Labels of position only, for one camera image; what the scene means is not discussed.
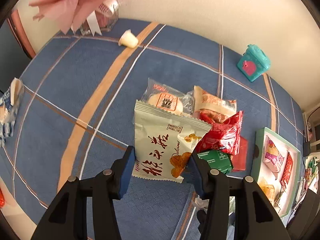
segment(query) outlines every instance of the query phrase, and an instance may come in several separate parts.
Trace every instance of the teal toy box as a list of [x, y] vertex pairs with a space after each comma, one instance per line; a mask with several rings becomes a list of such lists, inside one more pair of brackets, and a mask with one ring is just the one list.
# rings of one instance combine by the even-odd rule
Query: teal toy box
[[248, 45], [237, 67], [251, 82], [270, 68], [270, 59], [257, 45]]

